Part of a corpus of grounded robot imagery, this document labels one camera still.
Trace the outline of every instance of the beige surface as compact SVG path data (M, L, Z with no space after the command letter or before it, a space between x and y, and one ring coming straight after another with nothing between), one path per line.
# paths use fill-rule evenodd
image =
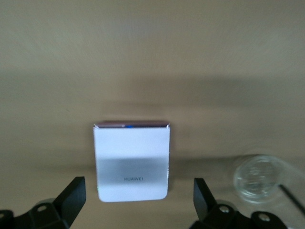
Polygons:
M302 0L2 0L0 208L86 176L72 228L185 229L194 176L227 196L217 158L267 147L303 169L304 34ZM92 125L109 119L172 123L166 199L98 200Z

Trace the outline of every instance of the black clamp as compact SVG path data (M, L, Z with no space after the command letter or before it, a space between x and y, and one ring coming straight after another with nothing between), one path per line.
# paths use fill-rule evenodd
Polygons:
M256 211L248 218L228 204L218 204L202 178L194 180L193 201L199 220L190 229L287 229L272 213Z
M85 177L76 177L51 203L40 203L18 217L0 210L0 229L68 229L85 202Z

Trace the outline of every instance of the white phone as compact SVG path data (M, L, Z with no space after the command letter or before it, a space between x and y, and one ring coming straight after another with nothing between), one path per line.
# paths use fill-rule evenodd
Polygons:
M102 122L93 128L103 202L163 199L168 191L170 124Z

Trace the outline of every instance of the huawei logo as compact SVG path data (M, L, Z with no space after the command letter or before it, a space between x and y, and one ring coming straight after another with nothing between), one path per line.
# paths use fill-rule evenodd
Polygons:
M124 177L124 181L143 180L143 177Z

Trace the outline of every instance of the screw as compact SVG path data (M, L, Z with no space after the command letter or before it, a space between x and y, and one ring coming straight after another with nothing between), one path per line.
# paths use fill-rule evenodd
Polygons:
M269 222L269 221L270 221L269 216L267 216L267 215L264 214L264 213L260 213L260 214L258 215L258 217L259 217L262 221L265 221L265 222Z
M228 213L230 212L229 208L227 206L220 206L219 208L223 213Z
M47 206L42 205L39 208L37 208L37 211L44 211L45 209L47 209Z

